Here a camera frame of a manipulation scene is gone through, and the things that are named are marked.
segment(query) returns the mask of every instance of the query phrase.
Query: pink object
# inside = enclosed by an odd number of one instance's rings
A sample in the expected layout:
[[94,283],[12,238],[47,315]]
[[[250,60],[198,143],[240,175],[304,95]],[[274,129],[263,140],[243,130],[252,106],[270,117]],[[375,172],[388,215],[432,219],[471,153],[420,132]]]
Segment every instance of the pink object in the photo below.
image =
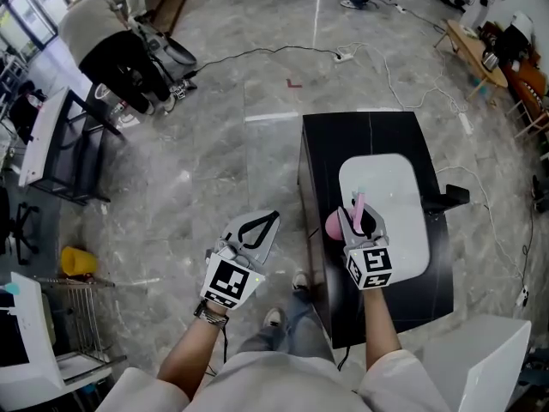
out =
[[[362,226],[362,213],[364,212],[364,194],[359,193],[357,199],[354,201],[354,209],[347,208],[347,213],[353,218],[353,229],[356,233],[364,234]],[[331,239],[335,241],[343,241],[343,233],[341,233],[340,219],[337,216],[337,210],[332,212],[329,217],[326,219],[326,224],[324,224],[326,233]]]
[[335,241],[343,241],[343,233],[341,233],[340,219],[337,216],[337,210],[332,212],[326,219],[324,228],[331,239],[334,239]]

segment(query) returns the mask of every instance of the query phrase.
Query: yellow cup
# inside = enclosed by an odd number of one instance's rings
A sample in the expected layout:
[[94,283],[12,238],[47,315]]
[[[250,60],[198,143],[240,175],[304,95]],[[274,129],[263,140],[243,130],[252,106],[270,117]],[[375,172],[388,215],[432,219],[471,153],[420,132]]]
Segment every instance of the yellow cup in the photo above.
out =
[[97,258],[74,247],[64,247],[61,251],[61,269],[65,275],[77,276],[95,273],[97,270]]

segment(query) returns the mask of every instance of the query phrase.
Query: white cable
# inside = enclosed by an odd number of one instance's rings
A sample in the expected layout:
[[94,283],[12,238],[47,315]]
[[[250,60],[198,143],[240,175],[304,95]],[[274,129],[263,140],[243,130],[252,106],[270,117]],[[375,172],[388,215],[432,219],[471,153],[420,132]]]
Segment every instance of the white cable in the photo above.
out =
[[[348,45],[341,45],[339,47],[337,47],[337,51],[341,54],[341,55],[345,55],[346,53],[343,51],[343,49],[348,49],[350,47],[352,47],[353,45],[356,45],[356,47],[354,48],[353,52],[351,53],[351,56],[354,57],[354,55],[357,53],[357,51],[359,50],[360,47],[370,47],[372,48],[374,51],[376,51],[379,55],[382,56],[383,58],[383,61],[385,63],[385,69],[387,70],[387,79],[388,79],[388,83],[389,83],[389,88],[391,90],[391,92],[393,93],[393,95],[395,96],[396,100],[398,101],[398,103],[401,105],[402,108],[404,109],[412,109],[412,108],[421,108],[425,102],[425,97],[431,93],[431,92],[434,92],[434,91],[438,91],[440,93],[442,93],[444,96],[446,96],[449,100],[449,109],[451,112],[453,113],[463,113],[463,112],[466,112],[467,111],[467,106],[464,106],[463,108],[460,108],[458,105],[457,105],[457,102],[456,100],[448,93],[444,92],[438,85],[437,85],[437,81],[444,75],[444,70],[446,69],[446,57],[440,52],[438,51],[438,53],[440,53],[440,56],[443,58],[443,61],[444,61],[444,66],[443,66],[443,69],[441,70],[440,72],[440,75],[435,79],[435,81],[433,82],[433,85],[434,87],[431,88],[430,90],[427,90],[423,97],[421,98],[421,102],[419,103],[419,105],[417,106],[405,106],[400,98],[398,97],[398,94],[396,94],[396,91],[395,89],[393,88],[393,84],[391,82],[391,72],[389,70],[389,66],[387,64],[387,58],[385,57],[385,55],[383,55],[375,46],[373,45],[370,45],[368,43],[361,43],[361,42],[358,42],[358,41],[354,41],[353,43],[350,43]],[[484,187],[482,186],[482,183],[480,182],[480,179],[479,179],[479,176],[474,173],[473,171],[465,168],[465,167],[462,167],[461,165],[460,166],[455,166],[455,167],[446,167],[446,168],[442,168],[442,169],[439,169],[437,171],[437,173],[441,173],[442,171],[447,171],[449,169],[463,169],[464,171],[467,171],[468,173],[472,174],[477,182],[479,183],[479,186],[480,186],[480,189],[482,190],[482,193],[484,194],[484,197],[486,199],[486,207],[488,208],[488,215],[490,216],[490,224],[492,225],[492,231],[493,231],[493,234],[494,234],[494,240],[496,241],[496,244],[499,246],[499,248],[501,249],[501,252],[507,257],[507,259],[509,259],[509,262],[511,264],[513,264],[513,266],[515,267],[516,271],[518,272],[518,276],[517,275],[513,275],[513,276],[501,276],[502,278],[504,279],[507,279],[507,278],[521,278],[522,279],[522,272],[521,272],[521,269],[518,267],[518,265],[513,261],[513,259],[511,258],[511,256],[505,251],[503,245],[501,244],[501,242],[499,241],[498,239],[498,233],[496,231],[496,226],[494,224],[494,219],[493,219],[493,216],[492,216],[492,206],[490,205],[490,200],[488,199],[488,194],[486,194],[486,191],[484,189]]]
[[484,189],[484,187],[482,186],[482,183],[480,183],[480,179],[479,179],[479,176],[474,173],[473,171],[471,171],[470,169],[467,169],[465,167],[462,167],[461,165],[458,165],[458,166],[455,166],[455,167],[446,167],[446,168],[442,168],[442,169],[439,169],[437,171],[437,173],[441,173],[443,171],[447,171],[449,169],[462,169],[464,171],[467,171],[468,173],[472,174],[476,179],[477,179],[477,182],[479,182],[479,186],[480,186],[480,190],[482,191],[482,193],[484,194],[484,197],[486,199],[486,207],[488,208],[488,215],[490,216],[490,223],[492,224],[492,231],[494,233],[494,240],[496,241],[496,244],[499,246],[499,248],[501,249],[501,252],[507,257],[507,259],[509,259],[509,262],[511,264],[513,264],[513,266],[515,266],[515,269],[516,271],[518,272],[518,276],[517,275],[513,275],[513,276],[505,276],[505,277],[509,277],[509,278],[521,278],[522,279],[522,272],[521,272],[521,269],[519,268],[518,265],[516,265],[516,263],[513,261],[513,259],[507,254],[507,252],[505,251],[504,247],[502,246],[501,242],[499,241],[498,239],[498,233],[496,232],[496,226],[494,225],[494,219],[492,217],[492,206],[490,205],[490,200],[488,199],[488,194],[486,194],[486,191]]
[[458,105],[457,105],[457,101],[448,93],[444,92],[438,85],[437,85],[437,81],[444,76],[444,70],[446,69],[446,57],[440,52],[438,51],[438,53],[440,53],[440,56],[443,58],[443,61],[444,61],[444,66],[440,72],[440,75],[435,79],[435,81],[433,82],[433,85],[434,87],[431,88],[430,90],[427,90],[425,92],[425,94],[423,95],[423,97],[421,98],[421,102],[419,103],[419,105],[417,106],[405,106],[401,99],[398,97],[398,94],[396,94],[396,91],[395,89],[393,88],[393,83],[391,82],[391,71],[389,70],[389,65],[387,64],[387,58],[385,57],[385,55],[383,55],[375,46],[373,45],[370,45],[368,43],[361,43],[361,42],[358,42],[358,41],[354,41],[353,43],[351,44],[348,44],[348,45],[340,45],[339,47],[337,47],[337,51],[341,54],[341,55],[346,55],[346,53],[343,51],[343,49],[348,49],[350,47],[352,47],[353,45],[356,45],[356,47],[354,48],[354,51],[352,53],[350,53],[350,55],[352,57],[354,57],[354,55],[356,54],[356,52],[360,49],[360,47],[370,47],[371,49],[373,49],[374,51],[376,51],[377,53],[379,53],[379,55],[382,56],[383,58],[383,61],[385,63],[385,69],[387,70],[387,80],[388,80],[388,83],[389,83],[389,88],[391,89],[391,92],[393,93],[393,95],[395,96],[397,102],[401,105],[401,107],[403,109],[413,109],[413,108],[421,108],[425,102],[425,97],[430,93],[430,92],[435,92],[435,91],[438,91],[440,93],[442,93],[444,96],[446,96],[449,100],[449,109],[451,112],[453,113],[463,113],[463,112],[466,112],[467,111],[467,106],[464,106],[463,108],[460,108]]

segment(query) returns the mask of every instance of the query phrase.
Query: electrical outlet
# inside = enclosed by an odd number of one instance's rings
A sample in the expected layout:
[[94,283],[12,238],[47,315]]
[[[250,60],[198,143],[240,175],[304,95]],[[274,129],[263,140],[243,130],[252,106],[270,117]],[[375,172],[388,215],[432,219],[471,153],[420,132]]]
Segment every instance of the electrical outlet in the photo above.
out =
[[341,63],[345,63],[346,61],[351,61],[353,58],[354,56],[351,55],[350,53],[343,53],[341,55],[341,58],[334,57],[334,61],[336,64],[341,64]]
[[528,296],[530,295],[528,291],[528,286],[525,285],[522,287],[521,292],[518,295],[518,298],[516,298],[516,306],[526,306],[528,303]]

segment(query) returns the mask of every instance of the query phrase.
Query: black pants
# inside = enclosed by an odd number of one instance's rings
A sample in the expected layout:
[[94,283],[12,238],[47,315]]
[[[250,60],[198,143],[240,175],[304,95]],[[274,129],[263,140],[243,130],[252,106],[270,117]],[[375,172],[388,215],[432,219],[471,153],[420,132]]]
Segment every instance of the black pants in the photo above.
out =
[[148,100],[133,84],[130,74],[138,71],[159,100],[167,100],[170,90],[162,75],[147,56],[141,39],[132,32],[115,33],[96,45],[82,60],[79,68],[94,84],[104,83],[115,95],[138,112],[144,113]]

